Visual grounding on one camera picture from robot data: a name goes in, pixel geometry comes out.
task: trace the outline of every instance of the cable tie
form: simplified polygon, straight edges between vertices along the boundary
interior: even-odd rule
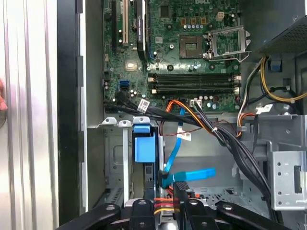
[[[246,132],[248,130],[246,126],[237,126],[236,129],[238,132]]]
[[[217,127],[214,127],[212,130],[211,130],[211,132],[213,133],[213,132],[216,132],[217,131]]]

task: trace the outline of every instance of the blue sata port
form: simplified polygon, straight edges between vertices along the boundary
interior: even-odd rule
[[[129,90],[130,81],[129,80],[120,80],[119,81],[119,89],[120,90]]]

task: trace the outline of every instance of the yellow wire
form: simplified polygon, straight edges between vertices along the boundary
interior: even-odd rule
[[[303,93],[302,95],[298,96],[298,97],[294,97],[294,98],[283,98],[283,97],[278,97],[278,96],[275,96],[273,93],[270,92],[268,86],[267,86],[267,83],[265,81],[265,76],[264,76],[264,68],[265,68],[265,63],[267,61],[267,58],[264,58],[262,63],[261,63],[261,66],[260,66],[260,77],[261,77],[261,82],[262,82],[262,85],[263,85],[263,88],[264,90],[268,93],[268,95],[275,99],[275,100],[278,100],[278,101],[281,101],[281,102],[293,102],[293,101],[297,101],[297,100],[300,100],[304,97],[307,96],[307,92],[306,93]]]
[[[161,208],[161,209],[156,210],[154,214],[157,214],[162,211],[174,211],[174,209],[173,208]]]

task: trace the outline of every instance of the green circuit board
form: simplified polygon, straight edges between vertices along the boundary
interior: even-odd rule
[[[240,74],[237,61],[208,61],[195,52],[200,46],[204,51],[207,43],[204,35],[238,25],[238,0],[150,0],[147,4],[148,61],[141,61],[137,52],[135,4],[128,10],[128,44],[122,44],[123,2],[105,0],[104,10],[104,100],[116,103],[115,93],[120,82],[129,81],[125,89],[127,97],[138,104],[141,98],[151,105],[166,108],[169,99],[201,100],[207,112],[237,111],[233,92],[165,92],[155,94],[148,80],[154,74]],[[223,12],[223,19],[218,13]],[[116,38],[116,49],[113,43]],[[231,52],[238,49],[237,34],[225,34],[218,38],[218,51]],[[189,51],[182,52],[182,47]]]

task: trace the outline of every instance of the motherboard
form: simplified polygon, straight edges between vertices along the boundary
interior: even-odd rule
[[[105,0],[104,101],[116,104],[124,92],[159,108],[177,99],[237,111],[247,35],[237,1]]]

